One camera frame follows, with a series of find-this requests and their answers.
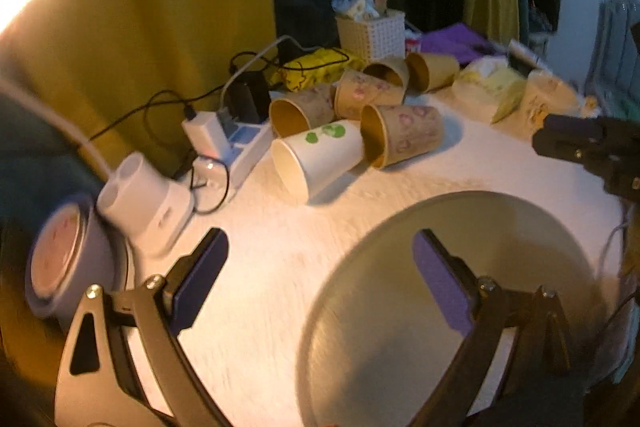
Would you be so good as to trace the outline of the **small red box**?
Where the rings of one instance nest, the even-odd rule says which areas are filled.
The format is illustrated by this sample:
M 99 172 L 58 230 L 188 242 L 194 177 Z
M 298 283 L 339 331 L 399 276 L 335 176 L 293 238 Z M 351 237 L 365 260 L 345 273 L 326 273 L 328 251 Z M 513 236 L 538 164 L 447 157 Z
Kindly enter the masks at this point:
M 422 34 L 410 28 L 405 29 L 405 52 L 407 55 L 421 51 Z

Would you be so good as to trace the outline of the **pink inner bowl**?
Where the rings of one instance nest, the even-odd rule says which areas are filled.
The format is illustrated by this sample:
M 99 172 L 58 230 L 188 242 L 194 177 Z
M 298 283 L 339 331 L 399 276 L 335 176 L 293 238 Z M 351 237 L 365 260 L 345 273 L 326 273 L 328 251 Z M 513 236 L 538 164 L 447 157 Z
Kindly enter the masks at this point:
M 43 225 L 32 250 L 30 281 L 40 299 L 49 299 L 61 286 L 76 251 L 82 216 L 76 202 L 58 208 Z

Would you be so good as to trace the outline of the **yellow tissue pack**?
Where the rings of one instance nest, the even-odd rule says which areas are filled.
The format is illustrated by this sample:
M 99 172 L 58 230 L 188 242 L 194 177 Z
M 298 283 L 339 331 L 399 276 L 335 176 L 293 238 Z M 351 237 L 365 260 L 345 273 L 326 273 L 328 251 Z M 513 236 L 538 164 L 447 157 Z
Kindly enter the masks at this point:
M 451 91 L 474 118 L 495 124 L 518 109 L 526 82 L 505 57 L 485 56 L 459 72 Z

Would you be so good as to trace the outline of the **purple cloth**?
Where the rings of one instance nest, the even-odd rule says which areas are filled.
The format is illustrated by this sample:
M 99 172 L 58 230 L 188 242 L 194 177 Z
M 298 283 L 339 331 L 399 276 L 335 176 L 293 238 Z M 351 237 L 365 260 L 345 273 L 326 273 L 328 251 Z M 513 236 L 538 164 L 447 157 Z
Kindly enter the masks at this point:
M 461 65 L 468 65 L 484 56 L 504 55 L 504 52 L 498 49 L 495 44 L 464 23 L 457 23 L 423 34 L 420 51 L 452 55 Z

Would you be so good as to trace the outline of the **white desk lamp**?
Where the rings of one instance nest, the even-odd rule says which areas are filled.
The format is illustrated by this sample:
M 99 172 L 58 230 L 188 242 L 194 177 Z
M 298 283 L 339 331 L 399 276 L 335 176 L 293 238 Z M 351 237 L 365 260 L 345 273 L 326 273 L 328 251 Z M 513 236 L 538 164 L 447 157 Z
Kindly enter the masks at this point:
M 1 28 L 8 28 L 32 0 L 1 0 Z M 96 199 L 99 214 L 122 233 L 134 250 L 148 257 L 169 251 L 189 220 L 194 206 L 190 190 L 162 176 L 140 152 L 129 154 L 117 168 L 76 124 L 6 77 L 1 94 L 44 120 L 81 146 L 107 181 Z

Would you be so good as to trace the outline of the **black power adapter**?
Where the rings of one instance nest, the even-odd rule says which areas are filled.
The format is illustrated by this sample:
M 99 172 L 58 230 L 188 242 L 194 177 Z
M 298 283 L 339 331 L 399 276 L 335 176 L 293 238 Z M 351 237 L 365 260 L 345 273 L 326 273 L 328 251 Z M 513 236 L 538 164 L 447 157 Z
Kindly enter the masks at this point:
M 227 91 L 231 115 L 243 124 L 262 124 L 269 116 L 271 96 L 262 72 L 242 72 Z

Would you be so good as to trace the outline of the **white paper cup green print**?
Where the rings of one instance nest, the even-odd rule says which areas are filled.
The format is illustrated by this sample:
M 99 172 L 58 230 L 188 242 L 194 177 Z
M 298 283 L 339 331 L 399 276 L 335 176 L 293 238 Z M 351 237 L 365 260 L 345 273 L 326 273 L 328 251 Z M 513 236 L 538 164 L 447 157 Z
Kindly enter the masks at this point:
M 297 204 L 308 204 L 363 160 L 357 121 L 342 119 L 271 143 L 278 176 Z

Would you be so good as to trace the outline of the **white power strip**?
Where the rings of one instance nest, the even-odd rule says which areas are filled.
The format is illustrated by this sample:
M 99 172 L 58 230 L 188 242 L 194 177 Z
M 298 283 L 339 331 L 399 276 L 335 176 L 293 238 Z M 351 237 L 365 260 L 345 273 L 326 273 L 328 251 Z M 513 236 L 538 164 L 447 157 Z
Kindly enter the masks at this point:
M 200 156 L 192 164 L 195 180 L 217 188 L 224 188 L 226 183 L 230 182 L 230 190 L 237 190 L 267 153 L 273 138 L 270 124 L 238 124 L 238 129 L 230 138 L 230 158 L 224 162 L 230 178 L 227 178 L 224 167 Z

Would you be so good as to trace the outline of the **brown floral paper cup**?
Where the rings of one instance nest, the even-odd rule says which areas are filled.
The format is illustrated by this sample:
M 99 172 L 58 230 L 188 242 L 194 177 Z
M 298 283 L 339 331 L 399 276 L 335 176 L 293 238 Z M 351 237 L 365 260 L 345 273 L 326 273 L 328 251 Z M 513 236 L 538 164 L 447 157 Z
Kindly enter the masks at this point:
M 431 153 L 444 139 L 437 108 L 422 105 L 366 105 L 360 133 L 364 159 L 376 169 Z
M 404 98 L 403 87 L 348 68 L 337 83 L 334 110 L 337 117 L 359 120 L 366 105 L 399 105 Z

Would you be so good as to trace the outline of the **front brown floral paper cup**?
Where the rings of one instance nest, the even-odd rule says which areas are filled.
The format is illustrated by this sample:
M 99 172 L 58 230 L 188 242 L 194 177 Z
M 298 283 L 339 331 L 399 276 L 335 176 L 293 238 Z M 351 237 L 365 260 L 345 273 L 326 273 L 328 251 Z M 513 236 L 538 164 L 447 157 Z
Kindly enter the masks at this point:
M 422 105 L 366 105 L 360 133 L 364 159 L 376 169 L 431 153 L 444 139 L 437 108 Z

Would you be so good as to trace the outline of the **rightmost brown paper cup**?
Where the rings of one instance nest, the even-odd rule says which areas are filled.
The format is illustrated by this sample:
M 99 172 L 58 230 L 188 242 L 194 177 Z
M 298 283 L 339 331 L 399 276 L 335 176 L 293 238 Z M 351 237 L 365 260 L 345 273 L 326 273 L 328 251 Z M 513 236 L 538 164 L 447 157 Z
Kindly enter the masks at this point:
M 411 52 L 406 64 L 409 88 L 420 93 L 451 86 L 460 72 L 458 60 L 450 54 Z

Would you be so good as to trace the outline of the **yellow plastic bag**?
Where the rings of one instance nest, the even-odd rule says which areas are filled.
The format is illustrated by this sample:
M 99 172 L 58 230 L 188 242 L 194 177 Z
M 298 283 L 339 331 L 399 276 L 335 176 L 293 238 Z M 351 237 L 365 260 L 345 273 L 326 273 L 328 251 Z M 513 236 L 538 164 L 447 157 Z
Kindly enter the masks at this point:
M 341 79 L 346 69 L 363 70 L 366 62 L 342 49 L 321 48 L 285 63 L 270 78 L 272 87 L 282 84 L 298 92 L 317 84 L 331 84 Z

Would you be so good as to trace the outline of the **yellow curtain left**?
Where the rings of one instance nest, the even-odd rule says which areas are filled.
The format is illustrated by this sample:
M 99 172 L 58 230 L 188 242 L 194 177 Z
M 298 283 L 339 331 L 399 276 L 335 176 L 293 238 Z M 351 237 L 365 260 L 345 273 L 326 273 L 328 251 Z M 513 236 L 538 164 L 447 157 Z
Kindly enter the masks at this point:
M 273 0 L 32 0 L 1 39 L 1 69 L 116 165 L 138 150 L 172 173 L 189 143 L 179 98 L 214 107 L 239 51 L 276 35 Z

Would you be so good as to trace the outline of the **white usb charger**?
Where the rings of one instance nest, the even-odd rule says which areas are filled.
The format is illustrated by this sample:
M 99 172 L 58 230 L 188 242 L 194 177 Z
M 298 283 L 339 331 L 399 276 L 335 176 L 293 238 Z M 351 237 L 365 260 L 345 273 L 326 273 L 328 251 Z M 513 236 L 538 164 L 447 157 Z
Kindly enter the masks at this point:
M 196 112 L 182 122 L 182 129 L 198 155 L 228 160 L 232 148 L 215 112 Z

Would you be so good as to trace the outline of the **back left brown paper cup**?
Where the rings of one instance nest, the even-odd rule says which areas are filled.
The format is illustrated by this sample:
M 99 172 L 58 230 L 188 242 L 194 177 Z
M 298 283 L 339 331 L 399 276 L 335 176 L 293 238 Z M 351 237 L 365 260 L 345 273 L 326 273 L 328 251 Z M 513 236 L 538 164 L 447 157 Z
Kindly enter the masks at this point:
M 334 95 L 335 88 L 322 83 L 275 98 L 269 106 L 274 133 L 286 138 L 334 121 Z

